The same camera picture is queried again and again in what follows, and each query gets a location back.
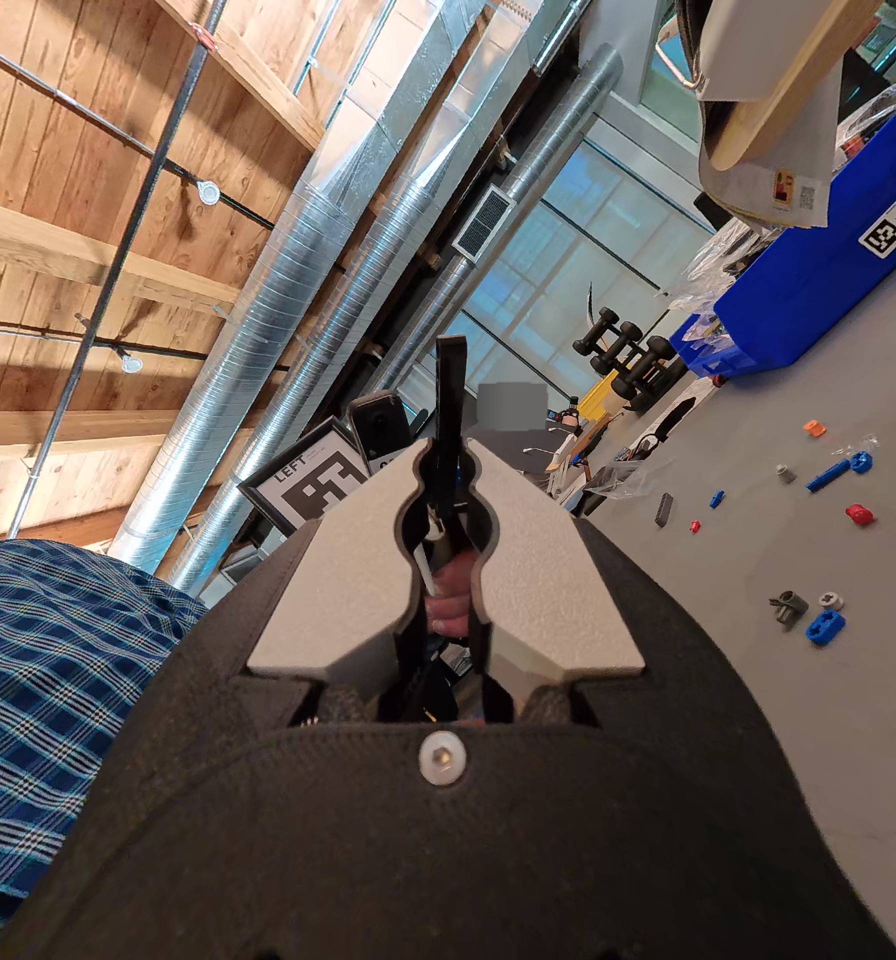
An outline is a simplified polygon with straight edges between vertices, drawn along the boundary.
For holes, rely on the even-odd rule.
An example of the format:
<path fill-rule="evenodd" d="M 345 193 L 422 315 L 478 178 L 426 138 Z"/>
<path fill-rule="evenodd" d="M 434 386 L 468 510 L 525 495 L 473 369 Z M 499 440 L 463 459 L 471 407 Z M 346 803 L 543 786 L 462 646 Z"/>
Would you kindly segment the white vent grille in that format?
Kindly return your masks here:
<path fill-rule="evenodd" d="M 476 265 L 516 208 L 500 186 L 490 184 L 453 241 L 454 250 Z"/>

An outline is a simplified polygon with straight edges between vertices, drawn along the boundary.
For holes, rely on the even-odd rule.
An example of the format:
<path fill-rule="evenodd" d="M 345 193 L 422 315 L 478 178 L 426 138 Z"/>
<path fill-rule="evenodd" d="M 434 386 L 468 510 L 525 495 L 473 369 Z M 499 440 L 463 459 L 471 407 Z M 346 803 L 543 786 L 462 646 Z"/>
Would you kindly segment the black dumbbell rack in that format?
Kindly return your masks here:
<path fill-rule="evenodd" d="M 609 307 L 594 317 L 592 301 L 586 306 L 587 330 L 573 343 L 573 350 L 590 358 L 590 366 L 601 378 L 614 378 L 610 390 L 624 401 L 624 409 L 644 414 L 664 397 L 687 373 L 687 366 L 674 346 L 664 337 L 652 335 L 646 343 L 641 329 L 621 321 Z"/>

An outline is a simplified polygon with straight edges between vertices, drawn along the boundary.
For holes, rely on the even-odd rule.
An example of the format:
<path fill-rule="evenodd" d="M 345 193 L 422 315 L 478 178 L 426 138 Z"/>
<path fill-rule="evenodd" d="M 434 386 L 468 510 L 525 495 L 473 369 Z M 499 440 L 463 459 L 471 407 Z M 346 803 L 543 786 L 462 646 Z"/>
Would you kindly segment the white framed sign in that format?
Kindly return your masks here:
<path fill-rule="evenodd" d="M 335 416 L 239 482 L 239 491 L 281 534 L 318 520 L 370 478 L 355 438 Z"/>

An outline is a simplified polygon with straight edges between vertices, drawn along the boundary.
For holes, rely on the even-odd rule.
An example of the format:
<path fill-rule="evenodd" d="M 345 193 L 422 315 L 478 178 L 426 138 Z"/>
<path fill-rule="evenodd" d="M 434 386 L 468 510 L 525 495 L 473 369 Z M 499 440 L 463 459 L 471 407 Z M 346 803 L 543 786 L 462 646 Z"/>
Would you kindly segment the small blue plastic bin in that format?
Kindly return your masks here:
<path fill-rule="evenodd" d="M 691 315 L 670 342 L 699 377 L 732 378 L 753 373 L 757 361 L 744 353 L 713 313 Z"/>

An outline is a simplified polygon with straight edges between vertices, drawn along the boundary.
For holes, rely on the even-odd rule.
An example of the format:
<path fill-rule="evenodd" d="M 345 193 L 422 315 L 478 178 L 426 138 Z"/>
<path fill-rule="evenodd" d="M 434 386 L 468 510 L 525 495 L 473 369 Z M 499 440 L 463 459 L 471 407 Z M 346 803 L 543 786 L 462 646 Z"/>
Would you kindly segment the person's left hand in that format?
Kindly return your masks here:
<path fill-rule="evenodd" d="M 442 638 L 460 641 L 468 636 L 471 573 L 477 553 L 469 547 L 433 574 L 435 594 L 425 599 L 427 626 Z"/>

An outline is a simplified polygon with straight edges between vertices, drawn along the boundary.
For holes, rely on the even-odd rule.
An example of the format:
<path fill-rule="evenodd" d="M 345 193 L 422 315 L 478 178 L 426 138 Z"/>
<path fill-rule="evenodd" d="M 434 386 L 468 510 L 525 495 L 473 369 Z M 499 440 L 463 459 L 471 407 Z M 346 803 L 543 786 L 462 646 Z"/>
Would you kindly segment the yellow plastic bin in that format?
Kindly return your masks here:
<path fill-rule="evenodd" d="M 612 370 L 609 375 L 600 378 L 578 402 L 577 410 L 581 419 L 587 423 L 596 423 L 603 416 L 613 417 L 619 414 L 627 403 L 613 389 L 612 385 L 618 377 L 618 372 Z"/>

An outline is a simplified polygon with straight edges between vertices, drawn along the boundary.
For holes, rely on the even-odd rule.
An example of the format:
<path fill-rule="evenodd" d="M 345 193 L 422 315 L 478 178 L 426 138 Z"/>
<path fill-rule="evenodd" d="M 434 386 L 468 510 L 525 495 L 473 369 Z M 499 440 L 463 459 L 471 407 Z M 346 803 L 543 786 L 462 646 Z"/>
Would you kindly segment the clear plastic bag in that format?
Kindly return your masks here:
<path fill-rule="evenodd" d="M 651 457 L 645 461 L 611 461 L 593 474 L 585 489 L 612 500 L 661 494 L 672 462 L 668 457 Z"/>

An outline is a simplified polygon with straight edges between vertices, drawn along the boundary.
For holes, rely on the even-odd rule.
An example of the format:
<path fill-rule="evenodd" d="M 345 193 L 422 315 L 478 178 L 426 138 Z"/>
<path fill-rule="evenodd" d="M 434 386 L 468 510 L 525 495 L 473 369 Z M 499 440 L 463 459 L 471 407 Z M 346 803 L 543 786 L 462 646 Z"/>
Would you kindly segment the thin silver spiral duct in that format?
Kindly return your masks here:
<path fill-rule="evenodd" d="M 581 143 L 598 104 L 614 89 L 623 71 L 622 55 L 609 42 L 601 43 L 503 183 L 491 187 L 498 201 L 506 204 L 491 235 L 477 253 L 462 251 L 456 246 L 455 257 L 359 392 L 361 396 L 394 390 L 410 366 L 430 347 L 433 338 L 460 312 L 533 205 Z"/>

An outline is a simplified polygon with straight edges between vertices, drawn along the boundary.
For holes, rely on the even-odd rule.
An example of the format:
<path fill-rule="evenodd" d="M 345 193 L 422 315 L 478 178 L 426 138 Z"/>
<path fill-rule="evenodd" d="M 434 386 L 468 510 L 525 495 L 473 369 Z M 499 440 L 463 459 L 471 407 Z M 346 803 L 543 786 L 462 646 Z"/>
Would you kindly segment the black holed lego beam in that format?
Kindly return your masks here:
<path fill-rule="evenodd" d="M 436 339 L 436 420 L 430 503 L 442 522 L 454 513 L 463 438 L 467 342 L 464 335 Z"/>

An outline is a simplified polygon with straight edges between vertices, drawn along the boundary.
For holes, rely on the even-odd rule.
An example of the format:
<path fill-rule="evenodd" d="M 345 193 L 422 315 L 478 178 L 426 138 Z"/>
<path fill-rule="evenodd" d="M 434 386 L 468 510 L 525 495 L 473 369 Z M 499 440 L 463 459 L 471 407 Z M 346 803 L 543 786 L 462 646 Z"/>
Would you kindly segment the grey ceiling pipe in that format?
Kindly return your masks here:
<path fill-rule="evenodd" d="M 25 482 L 18 506 L 5 535 L 8 540 L 15 539 L 21 529 L 22 521 L 30 506 L 34 490 L 49 457 L 51 447 L 58 435 L 58 430 L 69 408 L 75 390 L 82 379 L 87 357 L 94 346 L 98 331 L 106 316 L 107 308 L 122 272 L 125 269 L 130 249 L 154 195 L 154 188 L 165 165 L 169 149 L 176 137 L 182 116 L 189 106 L 208 55 L 215 51 L 214 30 L 222 18 L 225 7 L 226 1 L 214 1 L 210 7 L 205 24 L 190 24 L 190 31 L 194 36 L 194 48 L 190 54 L 184 77 L 182 78 L 160 138 L 146 169 L 142 185 L 132 206 L 127 224 L 121 234 L 113 259 L 106 272 L 104 282 L 95 301 L 93 312 L 87 321 L 85 332 L 81 337 L 64 388 L 46 427 L 46 434 L 38 445 L 33 465 L 28 471 L 28 478 Z"/>

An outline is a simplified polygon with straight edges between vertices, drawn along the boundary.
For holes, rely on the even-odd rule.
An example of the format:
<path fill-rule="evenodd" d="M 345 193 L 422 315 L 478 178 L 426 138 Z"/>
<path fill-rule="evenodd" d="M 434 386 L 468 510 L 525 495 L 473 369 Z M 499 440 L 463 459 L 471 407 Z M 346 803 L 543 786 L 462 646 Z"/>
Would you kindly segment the large silver air duct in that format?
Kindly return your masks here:
<path fill-rule="evenodd" d="M 108 555 L 154 572 L 485 6 L 399 1 L 258 255 Z"/>
<path fill-rule="evenodd" d="M 169 571 L 175 586 L 196 595 L 209 578 L 251 509 L 239 485 L 299 438 L 516 90 L 531 74 L 542 75 L 587 6 L 541 2 L 531 23 L 515 28 L 513 45 L 507 33 L 512 21 L 498 6 L 463 72 L 422 126 L 404 170 L 289 374 Z"/>

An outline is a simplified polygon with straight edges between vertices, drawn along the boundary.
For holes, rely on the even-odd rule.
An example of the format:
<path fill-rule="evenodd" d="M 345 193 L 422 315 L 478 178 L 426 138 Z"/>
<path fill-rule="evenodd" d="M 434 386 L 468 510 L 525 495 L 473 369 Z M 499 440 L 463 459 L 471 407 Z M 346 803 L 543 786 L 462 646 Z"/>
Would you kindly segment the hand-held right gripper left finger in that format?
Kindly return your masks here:
<path fill-rule="evenodd" d="M 330 510 L 312 533 L 247 657 L 255 722 L 291 722 L 334 687 L 380 717 L 435 722 L 425 582 L 414 558 L 429 530 L 422 478 L 430 438 Z"/>

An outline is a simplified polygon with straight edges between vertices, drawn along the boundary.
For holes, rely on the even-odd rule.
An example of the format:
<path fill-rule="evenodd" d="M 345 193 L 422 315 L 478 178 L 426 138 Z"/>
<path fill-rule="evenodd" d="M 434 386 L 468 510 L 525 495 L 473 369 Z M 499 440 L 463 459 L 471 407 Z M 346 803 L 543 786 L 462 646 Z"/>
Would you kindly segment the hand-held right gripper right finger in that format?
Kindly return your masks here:
<path fill-rule="evenodd" d="M 483 720 L 512 722 L 544 690 L 640 676 L 644 656 L 574 517 L 477 439 L 459 463 Z"/>

